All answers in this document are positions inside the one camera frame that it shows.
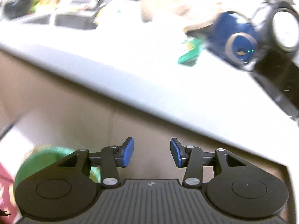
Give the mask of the short green wrapper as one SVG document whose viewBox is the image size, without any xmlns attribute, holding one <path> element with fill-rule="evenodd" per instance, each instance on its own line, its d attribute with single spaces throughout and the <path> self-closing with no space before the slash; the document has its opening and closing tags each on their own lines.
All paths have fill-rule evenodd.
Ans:
<svg viewBox="0 0 299 224">
<path fill-rule="evenodd" d="M 180 65 L 196 63 L 204 47 L 205 40 L 203 38 L 188 36 L 179 46 L 179 59 L 177 63 Z"/>
</svg>

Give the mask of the green trash bin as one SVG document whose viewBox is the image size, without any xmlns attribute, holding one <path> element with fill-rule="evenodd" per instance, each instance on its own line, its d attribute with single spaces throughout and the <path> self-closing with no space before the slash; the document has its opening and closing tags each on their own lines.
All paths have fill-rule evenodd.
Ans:
<svg viewBox="0 0 299 224">
<path fill-rule="evenodd" d="M 72 189 L 83 189 L 80 182 L 100 183 L 100 170 L 89 165 L 88 149 L 73 150 L 61 146 L 37 146 L 27 154 L 14 180 L 18 199 L 26 191 L 41 199 L 56 200 Z"/>
</svg>

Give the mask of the black open rice cooker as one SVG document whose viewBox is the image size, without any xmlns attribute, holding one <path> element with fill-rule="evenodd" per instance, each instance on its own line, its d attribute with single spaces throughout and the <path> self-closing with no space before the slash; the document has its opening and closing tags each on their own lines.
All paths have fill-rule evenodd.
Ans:
<svg viewBox="0 0 299 224">
<path fill-rule="evenodd" d="M 273 5 L 262 29 L 264 48 L 251 73 L 268 96 L 298 120 L 298 13 L 286 1 Z"/>
</svg>

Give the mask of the blue rice cooker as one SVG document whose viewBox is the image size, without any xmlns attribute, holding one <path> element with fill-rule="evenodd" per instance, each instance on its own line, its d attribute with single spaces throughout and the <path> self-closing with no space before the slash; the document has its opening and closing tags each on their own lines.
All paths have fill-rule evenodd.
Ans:
<svg viewBox="0 0 299 224">
<path fill-rule="evenodd" d="M 259 49 L 259 34 L 244 15 L 234 11 L 223 12 L 212 25 L 207 48 L 241 69 L 255 58 Z"/>
</svg>

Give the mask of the stainless steel sink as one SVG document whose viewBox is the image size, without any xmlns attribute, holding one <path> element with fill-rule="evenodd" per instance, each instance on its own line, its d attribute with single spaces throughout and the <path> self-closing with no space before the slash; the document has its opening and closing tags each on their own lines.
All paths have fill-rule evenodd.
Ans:
<svg viewBox="0 0 299 224">
<path fill-rule="evenodd" d="M 97 27 L 90 17 L 76 14 L 42 15 L 36 18 L 29 18 L 27 21 L 24 21 L 24 23 L 53 25 L 80 30 L 91 30 Z"/>
</svg>

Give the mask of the round wooden cutting board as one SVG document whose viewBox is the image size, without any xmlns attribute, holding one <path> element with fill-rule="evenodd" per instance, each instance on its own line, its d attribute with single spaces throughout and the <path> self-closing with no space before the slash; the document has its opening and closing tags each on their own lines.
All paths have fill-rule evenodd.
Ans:
<svg viewBox="0 0 299 224">
<path fill-rule="evenodd" d="M 184 31 L 211 25 L 221 11 L 220 0 L 139 0 L 143 21 L 178 21 Z"/>
</svg>

